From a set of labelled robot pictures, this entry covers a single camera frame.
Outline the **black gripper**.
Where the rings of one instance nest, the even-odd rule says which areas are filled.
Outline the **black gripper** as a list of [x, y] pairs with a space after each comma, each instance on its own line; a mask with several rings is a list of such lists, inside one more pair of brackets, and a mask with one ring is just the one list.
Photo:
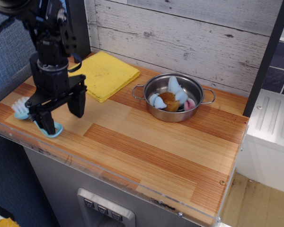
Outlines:
[[81, 118], [85, 111], [86, 76], [83, 74], [69, 77], [68, 59], [63, 57], [57, 65], [46, 64], [39, 60], [37, 53], [30, 57], [30, 67], [36, 87], [35, 93], [26, 102], [29, 116], [40, 123], [49, 135], [55, 134], [51, 111], [67, 104], [69, 111]]

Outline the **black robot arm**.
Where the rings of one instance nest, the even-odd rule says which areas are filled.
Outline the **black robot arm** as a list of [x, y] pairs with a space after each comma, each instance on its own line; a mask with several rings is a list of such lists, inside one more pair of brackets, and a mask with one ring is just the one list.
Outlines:
[[0, 32], [16, 19], [23, 22], [37, 50], [30, 57], [36, 91], [23, 97], [11, 108], [17, 119], [30, 119], [50, 138], [63, 127], [52, 119], [52, 110], [67, 104], [69, 111], [81, 118], [84, 114], [87, 87], [83, 74], [69, 76], [82, 64], [68, 69], [68, 58], [82, 61], [75, 50], [77, 39], [69, 26], [67, 13], [59, 0], [0, 0], [0, 13], [8, 19], [0, 24]]

